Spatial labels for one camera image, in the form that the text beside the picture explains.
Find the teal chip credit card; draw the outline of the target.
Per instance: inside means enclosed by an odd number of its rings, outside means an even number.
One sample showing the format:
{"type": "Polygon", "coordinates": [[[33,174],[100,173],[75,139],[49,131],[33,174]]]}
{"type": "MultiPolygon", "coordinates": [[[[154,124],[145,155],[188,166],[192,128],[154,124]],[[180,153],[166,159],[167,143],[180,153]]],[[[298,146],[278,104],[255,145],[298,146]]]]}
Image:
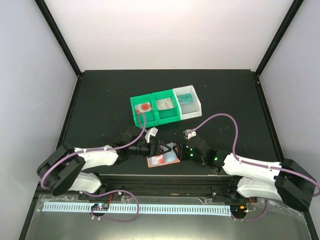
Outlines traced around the teal chip credit card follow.
{"type": "Polygon", "coordinates": [[[190,104],[193,102],[193,96],[191,93],[180,94],[177,96],[178,102],[182,104],[190,104]]]}

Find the left black frame post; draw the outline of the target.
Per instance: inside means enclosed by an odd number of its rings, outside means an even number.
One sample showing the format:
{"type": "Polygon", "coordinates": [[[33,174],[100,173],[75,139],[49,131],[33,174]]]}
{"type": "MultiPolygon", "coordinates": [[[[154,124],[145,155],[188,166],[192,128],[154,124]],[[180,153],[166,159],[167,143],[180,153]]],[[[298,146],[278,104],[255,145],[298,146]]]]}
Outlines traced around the left black frame post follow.
{"type": "Polygon", "coordinates": [[[40,10],[43,18],[45,19],[47,25],[49,26],[51,32],[53,33],[58,45],[60,46],[64,56],[66,57],[68,63],[70,64],[73,72],[77,77],[82,76],[82,71],[80,70],[60,28],[58,27],[49,7],[45,0],[34,0],[38,9],[40,10]]]}

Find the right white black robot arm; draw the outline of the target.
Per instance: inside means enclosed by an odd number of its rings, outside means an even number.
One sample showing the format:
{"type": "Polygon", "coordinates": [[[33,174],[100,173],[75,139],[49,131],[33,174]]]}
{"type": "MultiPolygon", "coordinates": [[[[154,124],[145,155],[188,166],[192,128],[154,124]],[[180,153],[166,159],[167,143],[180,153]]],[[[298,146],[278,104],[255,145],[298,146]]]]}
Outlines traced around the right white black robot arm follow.
{"type": "Polygon", "coordinates": [[[232,152],[211,148],[203,139],[192,137],[185,144],[175,144],[173,151],[182,161],[194,163],[218,175],[221,172],[236,177],[228,187],[228,198],[265,198],[282,201],[288,207],[307,212],[315,192],[316,180],[297,162],[286,158],[281,162],[266,162],[237,156],[232,152]]]}

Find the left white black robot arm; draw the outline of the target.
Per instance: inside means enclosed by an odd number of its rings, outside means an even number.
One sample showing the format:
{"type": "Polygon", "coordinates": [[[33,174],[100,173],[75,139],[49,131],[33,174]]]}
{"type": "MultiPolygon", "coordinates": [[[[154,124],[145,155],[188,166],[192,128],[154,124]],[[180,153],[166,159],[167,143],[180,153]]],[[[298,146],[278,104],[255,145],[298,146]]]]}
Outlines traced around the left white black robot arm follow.
{"type": "Polygon", "coordinates": [[[36,170],[40,186],[59,196],[68,191],[87,192],[95,199],[103,199],[108,188],[92,168],[113,166],[129,156],[158,157],[172,151],[173,146],[154,140],[158,130],[130,126],[112,144],[102,147],[79,148],[68,144],[59,146],[36,170]]]}

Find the white pagoda credit card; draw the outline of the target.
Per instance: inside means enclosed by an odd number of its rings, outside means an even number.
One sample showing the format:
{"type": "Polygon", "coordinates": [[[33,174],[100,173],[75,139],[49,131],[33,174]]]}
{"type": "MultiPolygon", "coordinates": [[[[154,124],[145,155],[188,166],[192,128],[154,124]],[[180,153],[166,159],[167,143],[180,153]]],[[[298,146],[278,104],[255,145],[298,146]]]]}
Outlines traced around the white pagoda credit card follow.
{"type": "Polygon", "coordinates": [[[169,110],[174,108],[171,97],[156,100],[156,107],[159,111],[169,110]]]}

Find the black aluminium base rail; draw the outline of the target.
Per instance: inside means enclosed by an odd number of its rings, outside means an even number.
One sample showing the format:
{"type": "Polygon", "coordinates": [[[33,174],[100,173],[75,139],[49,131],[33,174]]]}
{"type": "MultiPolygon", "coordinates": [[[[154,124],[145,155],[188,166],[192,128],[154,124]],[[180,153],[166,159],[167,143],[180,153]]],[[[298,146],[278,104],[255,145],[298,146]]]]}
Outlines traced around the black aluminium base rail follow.
{"type": "Polygon", "coordinates": [[[93,192],[97,199],[106,192],[126,190],[136,196],[205,197],[225,203],[244,203],[249,200],[237,192],[239,176],[193,175],[103,175],[101,186],[93,192]]]}

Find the left electronics board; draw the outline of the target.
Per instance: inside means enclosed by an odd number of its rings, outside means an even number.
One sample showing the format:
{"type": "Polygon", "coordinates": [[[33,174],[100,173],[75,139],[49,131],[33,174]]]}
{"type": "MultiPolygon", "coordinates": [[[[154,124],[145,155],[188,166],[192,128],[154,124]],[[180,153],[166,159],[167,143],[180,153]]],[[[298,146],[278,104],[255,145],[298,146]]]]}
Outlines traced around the left electronics board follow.
{"type": "Polygon", "coordinates": [[[91,206],[91,211],[107,211],[109,209],[108,203],[95,203],[91,206]]]}

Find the right black frame post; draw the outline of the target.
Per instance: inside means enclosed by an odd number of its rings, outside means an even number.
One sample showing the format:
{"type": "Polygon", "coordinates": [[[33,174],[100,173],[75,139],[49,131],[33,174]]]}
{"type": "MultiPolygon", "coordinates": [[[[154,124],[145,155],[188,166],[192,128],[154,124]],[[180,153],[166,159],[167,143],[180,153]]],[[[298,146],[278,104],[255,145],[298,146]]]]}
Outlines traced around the right black frame post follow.
{"type": "Polygon", "coordinates": [[[264,53],[257,69],[255,70],[255,75],[260,77],[266,68],[268,62],[270,61],[272,55],[274,54],[275,50],[277,49],[279,43],[281,42],[282,38],[284,37],[286,31],[288,30],[289,26],[291,25],[292,21],[294,20],[296,14],[298,13],[300,7],[304,3],[304,0],[293,0],[288,11],[286,12],[281,24],[279,25],[275,35],[273,36],[266,52],[264,53]]]}

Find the left green bin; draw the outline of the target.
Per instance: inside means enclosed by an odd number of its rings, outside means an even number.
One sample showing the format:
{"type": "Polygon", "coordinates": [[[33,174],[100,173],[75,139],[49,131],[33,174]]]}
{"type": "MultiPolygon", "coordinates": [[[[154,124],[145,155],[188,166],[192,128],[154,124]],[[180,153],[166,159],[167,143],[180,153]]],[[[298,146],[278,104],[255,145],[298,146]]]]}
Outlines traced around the left green bin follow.
{"type": "Polygon", "coordinates": [[[159,114],[155,107],[153,96],[149,94],[134,96],[130,98],[131,110],[134,124],[142,128],[146,123],[146,128],[159,125],[159,114]]]}

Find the red circle credit card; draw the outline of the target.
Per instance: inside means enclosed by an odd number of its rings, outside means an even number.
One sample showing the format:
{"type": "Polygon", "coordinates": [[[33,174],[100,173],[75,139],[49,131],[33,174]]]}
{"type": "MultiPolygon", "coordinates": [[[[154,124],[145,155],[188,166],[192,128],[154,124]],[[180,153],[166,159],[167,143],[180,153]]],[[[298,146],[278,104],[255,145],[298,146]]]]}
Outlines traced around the red circle credit card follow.
{"type": "Polygon", "coordinates": [[[165,158],[163,157],[163,155],[152,156],[148,159],[148,164],[150,166],[158,166],[158,165],[162,165],[164,163],[165,163],[165,158]]]}

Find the pink leather card holder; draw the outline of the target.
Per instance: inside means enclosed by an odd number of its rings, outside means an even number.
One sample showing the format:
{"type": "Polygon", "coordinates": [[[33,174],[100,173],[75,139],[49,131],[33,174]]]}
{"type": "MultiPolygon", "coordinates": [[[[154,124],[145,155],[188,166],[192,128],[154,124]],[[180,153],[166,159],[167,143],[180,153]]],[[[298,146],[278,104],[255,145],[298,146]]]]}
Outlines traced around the pink leather card holder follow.
{"type": "Polygon", "coordinates": [[[149,168],[154,168],[154,167],[161,167],[161,166],[166,166],[170,164],[176,164],[180,162],[180,159],[177,156],[177,153],[175,151],[175,147],[177,146],[176,143],[169,143],[169,147],[171,147],[171,151],[167,152],[162,155],[158,156],[151,156],[147,157],[147,165],[149,168]]]}

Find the electronics board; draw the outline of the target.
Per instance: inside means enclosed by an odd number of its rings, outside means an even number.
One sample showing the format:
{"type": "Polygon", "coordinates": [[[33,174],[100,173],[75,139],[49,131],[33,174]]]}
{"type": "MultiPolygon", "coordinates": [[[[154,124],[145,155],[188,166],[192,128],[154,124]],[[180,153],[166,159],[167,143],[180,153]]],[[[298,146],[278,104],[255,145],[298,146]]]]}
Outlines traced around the electronics board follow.
{"type": "Polygon", "coordinates": [[[231,205],[230,206],[230,211],[233,214],[248,213],[250,211],[255,211],[255,210],[256,210],[256,207],[250,206],[250,205],[231,205]]]}
{"type": "Polygon", "coordinates": [[[91,211],[107,211],[109,209],[108,203],[95,203],[91,206],[91,211]]]}

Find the red white credit card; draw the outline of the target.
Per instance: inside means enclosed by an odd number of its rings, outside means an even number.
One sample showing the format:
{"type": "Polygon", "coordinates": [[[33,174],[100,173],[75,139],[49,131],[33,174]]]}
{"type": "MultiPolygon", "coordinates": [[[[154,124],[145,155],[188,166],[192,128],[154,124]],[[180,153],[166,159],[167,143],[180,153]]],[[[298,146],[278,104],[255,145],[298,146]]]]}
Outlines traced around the red white credit card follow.
{"type": "Polygon", "coordinates": [[[150,102],[139,103],[134,106],[134,111],[136,114],[147,113],[152,110],[152,105],[150,102]]]}

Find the middle green bin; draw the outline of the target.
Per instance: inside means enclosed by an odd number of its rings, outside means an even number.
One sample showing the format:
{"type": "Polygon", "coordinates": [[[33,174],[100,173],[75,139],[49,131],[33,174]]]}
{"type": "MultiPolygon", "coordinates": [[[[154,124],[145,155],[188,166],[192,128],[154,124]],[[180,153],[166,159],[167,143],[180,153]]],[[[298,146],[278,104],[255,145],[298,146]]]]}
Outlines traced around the middle green bin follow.
{"type": "Polygon", "coordinates": [[[156,112],[158,125],[165,125],[181,120],[178,101],[172,89],[153,92],[152,103],[156,112]]]}

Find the white bin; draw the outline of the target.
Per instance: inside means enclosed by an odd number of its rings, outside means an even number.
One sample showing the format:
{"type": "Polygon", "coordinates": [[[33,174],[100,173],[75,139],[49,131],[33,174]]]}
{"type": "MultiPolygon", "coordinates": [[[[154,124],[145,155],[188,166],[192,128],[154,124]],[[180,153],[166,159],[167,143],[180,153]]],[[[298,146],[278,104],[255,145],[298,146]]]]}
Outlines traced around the white bin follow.
{"type": "Polygon", "coordinates": [[[202,116],[202,105],[193,85],[173,88],[172,91],[182,121],[202,116]]]}

